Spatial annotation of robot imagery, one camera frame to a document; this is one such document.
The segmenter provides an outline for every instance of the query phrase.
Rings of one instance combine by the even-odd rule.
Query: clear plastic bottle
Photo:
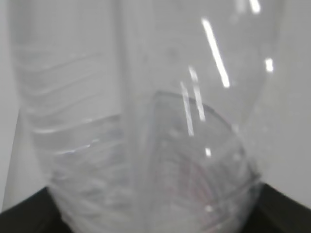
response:
[[[22,113],[78,233],[235,233],[282,0],[10,0]]]

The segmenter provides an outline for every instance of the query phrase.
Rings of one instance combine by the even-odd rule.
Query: plastic bottle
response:
[[[78,233],[235,233],[281,0],[10,0],[22,113]]]

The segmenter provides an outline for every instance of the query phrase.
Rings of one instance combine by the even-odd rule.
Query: black surface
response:
[[[0,215],[0,233],[72,233],[47,189]],[[311,211],[266,185],[242,233],[311,233]]]

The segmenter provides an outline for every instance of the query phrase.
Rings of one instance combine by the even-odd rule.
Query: white background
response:
[[[0,0],[0,209],[6,169],[17,117],[17,103],[7,53],[7,34]],[[288,93],[284,104],[276,106],[283,114],[275,122],[277,131],[266,181],[294,200],[311,208],[311,1],[288,1],[281,40],[282,55],[289,63]],[[27,198],[44,186],[37,160],[21,121],[18,121],[3,209]]]

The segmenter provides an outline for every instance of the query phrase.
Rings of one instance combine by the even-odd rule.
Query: white wall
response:
[[[311,208],[310,9],[309,0],[288,1],[284,19],[286,27],[281,42],[283,54],[289,63],[288,73],[284,77],[288,93],[284,99],[285,104],[276,109],[284,113],[284,117],[275,122],[278,130],[272,135],[275,139],[272,149],[274,159],[266,180],[279,191]],[[4,207],[18,203],[43,185],[37,161],[19,122]]]
[[[290,57],[288,95],[267,181],[311,208],[311,1],[288,1],[283,50]]]
[[[0,0],[0,210],[4,197],[18,104],[10,66],[5,1]]]

